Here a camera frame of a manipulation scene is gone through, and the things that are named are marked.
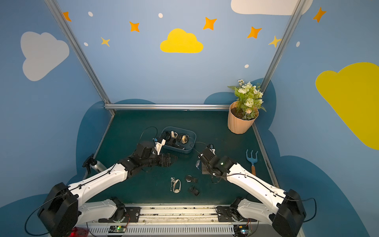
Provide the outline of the small black watch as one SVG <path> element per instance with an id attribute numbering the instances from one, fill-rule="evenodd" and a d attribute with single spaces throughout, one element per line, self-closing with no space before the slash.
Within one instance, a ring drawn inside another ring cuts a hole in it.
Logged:
<path id="1" fill-rule="evenodd" d="M 188 188 L 188 192 L 198 197 L 200 195 L 200 191 L 195 186 L 190 186 Z"/>

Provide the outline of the white strap chain watch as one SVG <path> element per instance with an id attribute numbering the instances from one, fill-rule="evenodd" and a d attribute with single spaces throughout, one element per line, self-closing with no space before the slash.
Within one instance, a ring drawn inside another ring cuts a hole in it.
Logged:
<path id="1" fill-rule="evenodd" d="M 171 188 L 170 191 L 177 194 L 181 191 L 181 181 L 180 179 L 176 179 L 174 177 L 170 178 L 171 180 Z"/>

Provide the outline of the small beige round watch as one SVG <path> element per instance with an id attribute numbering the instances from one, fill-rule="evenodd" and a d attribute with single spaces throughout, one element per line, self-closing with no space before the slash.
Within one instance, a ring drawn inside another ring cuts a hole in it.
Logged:
<path id="1" fill-rule="evenodd" d="M 182 134 L 180 141 L 182 144 L 187 144 L 189 141 L 189 136 L 187 134 Z"/>

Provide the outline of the black rugged digital watch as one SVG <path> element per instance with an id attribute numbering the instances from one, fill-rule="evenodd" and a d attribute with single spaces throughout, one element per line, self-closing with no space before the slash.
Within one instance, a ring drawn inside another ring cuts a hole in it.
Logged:
<path id="1" fill-rule="evenodd" d="M 164 139 L 165 141 L 169 141 L 172 138 L 171 132 L 163 131 L 161 134 L 161 138 Z"/>

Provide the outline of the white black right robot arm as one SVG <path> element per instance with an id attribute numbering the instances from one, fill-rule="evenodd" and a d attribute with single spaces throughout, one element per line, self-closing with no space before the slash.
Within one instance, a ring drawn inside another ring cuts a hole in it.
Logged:
<path id="1" fill-rule="evenodd" d="M 270 185 L 229 157 L 218 157 L 214 149 L 204 149 L 198 158 L 210 175 L 239 186 L 260 201 L 254 203 L 237 199 L 231 208 L 236 210 L 239 217 L 270 224 L 282 237 L 296 237 L 299 234 L 307 214 L 296 191 L 285 191 Z"/>

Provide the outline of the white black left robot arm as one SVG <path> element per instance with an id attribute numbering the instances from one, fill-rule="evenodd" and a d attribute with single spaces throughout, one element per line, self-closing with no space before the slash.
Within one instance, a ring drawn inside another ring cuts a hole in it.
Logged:
<path id="1" fill-rule="evenodd" d="M 144 141 L 137 144 L 136 150 L 128 157 L 119 160 L 110 168 L 71 185 L 56 184 L 50 190 L 37 216 L 52 237 L 65 237 L 84 218 L 82 206 L 95 195 L 109 187 L 123 182 L 145 167 L 169 167 L 177 159 L 170 153 L 161 153 L 165 142 Z"/>

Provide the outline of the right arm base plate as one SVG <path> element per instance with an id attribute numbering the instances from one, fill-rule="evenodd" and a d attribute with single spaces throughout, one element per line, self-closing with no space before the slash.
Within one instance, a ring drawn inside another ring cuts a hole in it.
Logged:
<path id="1" fill-rule="evenodd" d="M 248 219 L 242 217 L 239 212 L 230 206 L 216 206 L 215 208 L 217 213 L 218 222 L 258 222 L 255 219 Z"/>

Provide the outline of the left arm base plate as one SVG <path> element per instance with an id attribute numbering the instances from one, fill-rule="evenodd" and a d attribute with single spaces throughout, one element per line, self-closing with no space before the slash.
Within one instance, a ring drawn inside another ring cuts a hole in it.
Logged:
<path id="1" fill-rule="evenodd" d="M 118 208 L 110 218 L 99 219 L 99 223 L 137 223 L 139 221 L 140 207 Z"/>

